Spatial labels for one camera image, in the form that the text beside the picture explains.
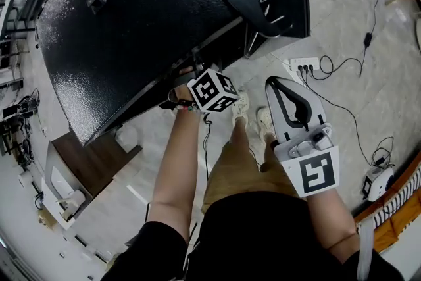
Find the beaded bracelet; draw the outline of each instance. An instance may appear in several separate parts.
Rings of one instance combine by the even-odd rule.
[[[186,101],[186,100],[179,100],[178,104],[176,105],[177,110],[186,110],[186,111],[199,111],[201,112],[199,106],[196,102],[193,101]]]

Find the hand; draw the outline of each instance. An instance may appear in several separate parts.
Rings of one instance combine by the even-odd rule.
[[[188,72],[193,72],[193,67],[181,69],[180,75],[187,74]],[[178,86],[175,89],[175,92],[177,99],[179,100],[183,99],[186,101],[194,101],[193,96],[191,96],[190,89],[185,84],[183,84],[182,86]]]

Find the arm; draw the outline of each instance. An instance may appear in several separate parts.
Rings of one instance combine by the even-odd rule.
[[[344,263],[360,250],[355,222],[336,189],[307,197],[311,221],[318,241]]]
[[[187,87],[178,88],[177,97],[191,99]],[[148,222],[169,225],[189,240],[191,210],[197,181],[197,138],[200,114],[178,111],[155,188]]]

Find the black t-shirt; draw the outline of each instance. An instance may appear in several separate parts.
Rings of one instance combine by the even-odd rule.
[[[173,228],[148,222],[104,276],[111,280],[356,280],[359,253],[341,264],[316,240],[307,203],[247,192],[212,204],[195,249]],[[369,280],[403,280],[373,252]]]

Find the black cable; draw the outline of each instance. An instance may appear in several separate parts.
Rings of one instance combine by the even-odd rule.
[[[373,17],[374,17],[374,22],[373,22],[373,27],[372,27],[372,29],[371,29],[371,32],[370,33],[367,33],[366,34],[366,38],[364,39],[364,51],[363,51],[363,56],[362,56],[362,61],[360,61],[360,60],[358,60],[358,59],[356,59],[356,58],[353,58],[353,57],[349,57],[349,58],[347,58],[347,59],[345,59],[338,67],[334,67],[334,62],[332,61],[332,59],[328,56],[328,55],[323,55],[321,58],[320,58],[320,62],[319,62],[319,67],[320,67],[320,71],[322,72],[322,73],[324,73],[324,74],[326,74],[327,76],[326,77],[324,77],[324,78],[316,78],[313,74],[312,74],[312,77],[315,79],[315,80],[318,80],[318,81],[323,81],[323,80],[325,80],[325,79],[327,79],[327,78],[329,78],[330,76],[332,76],[332,74],[334,73],[334,72],[336,72],[336,71],[338,71],[346,62],[348,62],[348,61],[356,61],[356,62],[358,62],[359,63],[359,65],[360,65],[360,73],[359,73],[359,77],[361,77],[361,75],[362,75],[362,68],[363,68],[363,66],[364,66],[364,62],[365,62],[365,60],[366,60],[366,52],[367,52],[367,49],[368,49],[368,47],[370,46],[370,44],[371,44],[371,40],[372,40],[372,36],[373,36],[373,33],[374,33],[374,28],[376,27],[376,24],[377,24],[377,18],[376,18],[376,7],[377,7],[377,4],[378,4],[378,2],[379,2],[379,0],[376,0],[376,3],[374,4],[374,7],[373,7]],[[331,65],[331,70],[330,71],[325,71],[324,69],[323,69],[323,67],[322,67],[322,61],[323,61],[323,59],[325,59],[325,58],[327,58],[329,61],[330,61],[330,65]]]
[[[399,205],[400,205],[400,207],[402,207],[403,204],[402,204],[402,197],[401,197],[400,192],[397,191],[396,189],[392,188],[392,187],[390,187],[389,189],[390,190],[393,190],[398,195],[398,197],[399,197]],[[387,202],[392,205],[392,211],[389,211],[389,209],[386,211],[385,204],[384,204],[384,201],[385,201],[385,198],[384,197],[382,197],[382,202],[381,203],[379,203],[378,201],[375,201],[374,204],[380,204],[380,206],[382,206],[382,209],[383,209],[382,211],[384,212],[384,214],[390,216],[390,215],[393,215],[398,210],[398,208],[394,209],[394,207],[393,207],[393,203],[392,203],[393,199],[391,198],[391,199],[387,200]]]
[[[145,214],[145,224],[147,222],[147,216],[149,215],[149,206],[151,205],[151,203],[148,203],[146,206],[146,214]]]
[[[38,199],[43,198],[43,196],[44,196],[44,193],[39,192],[35,197],[34,204],[35,204],[36,208],[39,209],[39,210],[42,210],[42,208],[38,206],[37,201],[38,201]]]
[[[194,233],[196,231],[196,227],[197,227],[197,222],[195,223],[195,226],[191,230],[190,237],[189,237],[189,243],[190,243],[190,241],[191,241],[191,239],[192,239],[192,237],[193,237],[193,235],[194,235]]]
[[[345,111],[347,111],[352,117],[353,117],[353,120],[354,120],[354,123],[355,123],[355,132],[357,133],[357,141],[358,141],[358,146],[360,147],[360,150],[361,150],[361,153],[362,153],[362,156],[364,157],[364,159],[366,160],[366,162],[367,162],[367,164],[368,165],[370,165],[370,166],[372,166],[371,165],[371,163],[368,161],[368,159],[367,159],[367,157],[366,157],[366,155],[364,154],[364,151],[362,150],[362,146],[361,146],[361,142],[360,142],[360,134],[359,134],[359,132],[358,132],[358,124],[357,124],[357,119],[355,118],[355,115],[348,109],[348,108],[345,108],[345,107],[342,107],[341,105],[336,105],[335,103],[332,103],[331,101],[329,101],[328,99],[326,99],[325,97],[323,97],[323,96],[321,96],[319,93],[316,93],[310,86],[309,86],[309,84],[308,84],[308,82],[306,81],[306,80],[304,80],[304,76],[303,76],[303,71],[301,70],[300,71],[300,74],[301,74],[301,78],[303,79],[303,81],[304,81],[304,83],[305,83],[305,85],[306,85],[306,87],[308,88],[308,89],[310,89],[313,93],[315,93],[317,96],[319,96],[321,99],[323,99],[323,100],[325,100],[326,102],[328,102],[329,104],[331,104],[331,105],[333,105],[334,107],[337,107],[337,108],[340,108],[340,109],[343,109],[343,110],[345,110]]]
[[[310,68],[310,72],[311,72],[311,76],[313,76],[314,77],[314,75],[313,75],[313,71],[312,71],[312,69]],[[373,152],[373,154],[372,154],[372,158],[371,158],[371,163],[368,161],[368,159],[367,159],[367,157],[366,157],[366,155],[364,154],[364,151],[362,150],[362,146],[361,146],[361,141],[360,141],[360,134],[359,134],[359,131],[358,131],[358,124],[357,124],[357,118],[355,117],[355,115],[348,109],[348,108],[345,108],[345,107],[342,107],[341,105],[336,105],[335,103],[332,103],[331,101],[329,101],[328,99],[326,99],[325,97],[323,97],[323,96],[321,96],[319,93],[316,93],[310,86],[309,86],[309,83],[308,83],[308,75],[309,75],[309,71],[307,70],[306,71],[306,80],[304,80],[304,76],[303,76],[303,71],[301,70],[300,71],[300,73],[301,73],[301,78],[303,79],[303,81],[304,81],[304,83],[305,83],[305,85],[306,85],[306,87],[308,88],[308,89],[310,89],[313,93],[315,93],[317,96],[319,96],[321,99],[323,99],[323,100],[325,100],[326,102],[328,102],[329,104],[331,104],[331,105],[333,105],[334,107],[337,107],[337,108],[340,108],[340,109],[343,109],[343,110],[345,110],[345,111],[347,111],[352,117],[353,117],[353,120],[354,120],[354,124],[355,124],[355,132],[356,132],[356,134],[357,134],[357,141],[358,141],[358,146],[359,146],[359,148],[360,148],[360,151],[361,151],[361,153],[362,153],[362,156],[364,157],[364,159],[366,160],[366,162],[367,162],[367,164],[368,165],[370,165],[371,167],[375,167],[375,166],[378,166],[378,167],[380,167],[380,168],[387,168],[389,165],[390,165],[390,163],[391,163],[391,153],[392,153],[392,151],[393,151],[393,140],[395,139],[393,136],[388,136],[388,137],[385,137],[384,139],[382,139],[381,141],[380,141],[380,143],[377,145],[377,148],[376,148],[376,150],[374,150],[374,152]],[[390,149],[390,151],[389,150],[387,150],[386,148],[384,148],[384,147],[380,147],[380,145],[385,141],[385,140],[389,140],[389,139],[391,139],[392,140],[392,144],[391,144],[391,149]],[[383,157],[384,158],[384,162],[382,163],[382,164],[384,164],[386,161],[388,161],[385,165],[384,165],[384,167],[381,167],[380,165],[378,165],[377,164],[377,161],[375,161],[374,160],[374,157],[376,156],[376,153],[378,152],[378,151],[380,151],[380,150],[384,150],[386,153],[387,153],[387,156],[386,157]]]
[[[254,157],[254,159],[255,159],[256,164],[257,164],[258,166],[262,166],[262,165],[261,165],[261,164],[257,161],[257,159],[256,159],[256,155],[255,155],[254,151],[253,151],[251,148],[249,148],[249,150],[250,150],[251,154],[253,155],[253,157]]]
[[[387,140],[391,140],[391,149],[390,150],[387,150],[386,148],[380,146],[384,141],[387,141]],[[395,140],[395,138],[393,136],[388,136],[388,137],[385,137],[384,139],[382,139],[379,142],[379,144],[377,145],[376,150],[373,152],[373,155],[371,157],[371,163],[372,163],[372,165],[376,166],[376,162],[378,160],[375,161],[374,160],[374,157],[376,156],[377,152],[379,152],[379,151],[385,151],[387,153],[387,156],[386,157],[382,157],[382,158],[384,158],[384,163],[382,163],[382,164],[384,164],[383,168],[387,168],[390,165],[391,155],[392,155],[392,151],[393,151],[393,141],[394,140]]]
[[[208,120],[208,116],[209,115],[210,115],[210,113],[206,113],[203,116],[203,122],[208,126],[208,133],[205,136],[205,138],[203,139],[203,151],[205,152],[206,179],[207,180],[209,180],[208,151],[207,151],[207,147],[208,147],[209,136],[211,134],[211,125],[213,124],[213,122],[211,120]]]

